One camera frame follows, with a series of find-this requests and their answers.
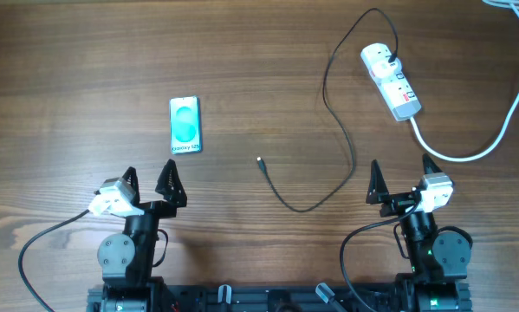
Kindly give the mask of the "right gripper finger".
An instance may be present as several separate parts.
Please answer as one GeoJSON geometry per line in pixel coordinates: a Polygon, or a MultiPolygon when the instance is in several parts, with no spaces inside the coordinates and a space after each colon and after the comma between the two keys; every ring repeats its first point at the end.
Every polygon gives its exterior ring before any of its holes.
{"type": "Polygon", "coordinates": [[[390,192],[387,189],[378,160],[371,162],[371,178],[367,189],[366,203],[370,205],[386,203],[390,200],[390,192]]]}
{"type": "Polygon", "coordinates": [[[425,174],[442,173],[443,171],[436,165],[428,153],[422,156],[423,169],[425,174]]]}

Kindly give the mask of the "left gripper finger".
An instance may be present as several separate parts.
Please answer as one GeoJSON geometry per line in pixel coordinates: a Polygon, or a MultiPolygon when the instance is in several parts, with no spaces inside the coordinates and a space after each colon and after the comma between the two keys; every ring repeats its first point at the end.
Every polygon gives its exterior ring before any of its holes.
{"type": "Polygon", "coordinates": [[[134,196],[131,200],[132,205],[138,205],[140,202],[140,194],[139,194],[139,180],[137,176],[136,169],[132,166],[129,166],[127,170],[122,175],[122,178],[131,186],[134,190],[134,196]]]}
{"type": "Polygon", "coordinates": [[[162,195],[164,201],[175,207],[186,207],[187,195],[178,175],[176,162],[169,159],[157,180],[155,192],[162,195]]]}

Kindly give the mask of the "Galaxy S25 smartphone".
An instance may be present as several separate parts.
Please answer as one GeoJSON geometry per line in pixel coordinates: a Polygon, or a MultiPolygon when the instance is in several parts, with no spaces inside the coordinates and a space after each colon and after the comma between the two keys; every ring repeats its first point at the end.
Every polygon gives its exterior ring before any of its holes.
{"type": "Polygon", "coordinates": [[[172,154],[202,151],[200,106],[197,96],[169,100],[172,154]]]}

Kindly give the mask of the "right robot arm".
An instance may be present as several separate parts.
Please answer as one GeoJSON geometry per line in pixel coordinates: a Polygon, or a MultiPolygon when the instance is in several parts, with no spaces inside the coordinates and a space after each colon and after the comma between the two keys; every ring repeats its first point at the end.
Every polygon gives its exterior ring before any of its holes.
{"type": "Polygon", "coordinates": [[[422,158],[424,175],[409,192],[392,194],[377,160],[371,163],[366,202],[380,204],[380,216],[399,219],[410,274],[398,274],[389,303],[391,311],[472,311],[467,277],[473,240],[456,227],[439,227],[433,212],[448,205],[454,182],[428,156],[422,158]]]}

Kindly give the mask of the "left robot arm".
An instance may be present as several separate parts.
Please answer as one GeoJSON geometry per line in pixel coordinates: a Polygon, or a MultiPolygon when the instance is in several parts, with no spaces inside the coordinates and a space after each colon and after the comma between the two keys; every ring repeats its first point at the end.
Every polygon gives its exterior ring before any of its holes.
{"type": "Polygon", "coordinates": [[[187,196],[176,163],[170,159],[159,175],[155,192],[161,200],[142,203],[136,170],[129,167],[118,177],[107,179],[96,191],[89,210],[99,216],[108,212],[125,220],[120,234],[106,237],[97,251],[103,286],[88,292],[88,311],[178,311],[178,301],[164,279],[153,277],[155,246],[163,218],[174,218],[185,207],[187,196]]]}

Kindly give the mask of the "white USB charger plug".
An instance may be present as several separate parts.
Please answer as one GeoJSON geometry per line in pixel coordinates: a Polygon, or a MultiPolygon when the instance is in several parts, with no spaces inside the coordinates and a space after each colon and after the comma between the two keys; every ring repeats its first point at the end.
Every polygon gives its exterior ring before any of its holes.
{"type": "Polygon", "coordinates": [[[376,61],[370,69],[370,74],[375,81],[385,80],[402,70],[402,64],[399,58],[393,62],[389,59],[376,61]]]}

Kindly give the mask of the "white power strip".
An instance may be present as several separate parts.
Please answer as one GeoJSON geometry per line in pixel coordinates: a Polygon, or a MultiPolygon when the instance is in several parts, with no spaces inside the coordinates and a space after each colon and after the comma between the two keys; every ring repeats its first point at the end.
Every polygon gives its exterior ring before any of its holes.
{"type": "Polygon", "coordinates": [[[383,43],[373,43],[361,50],[360,57],[375,86],[380,91],[389,111],[396,121],[409,120],[421,109],[418,96],[412,90],[411,84],[403,73],[403,67],[397,74],[382,80],[375,81],[371,74],[371,66],[379,60],[389,59],[393,62],[397,56],[383,43]]]}

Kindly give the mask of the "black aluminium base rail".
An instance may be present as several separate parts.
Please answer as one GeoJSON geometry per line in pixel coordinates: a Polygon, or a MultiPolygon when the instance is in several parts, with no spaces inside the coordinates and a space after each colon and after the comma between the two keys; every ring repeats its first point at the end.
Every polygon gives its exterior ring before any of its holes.
{"type": "Polygon", "coordinates": [[[473,310],[466,283],[359,283],[349,288],[318,286],[167,286],[128,293],[91,289],[87,311],[459,311],[473,310]]]}

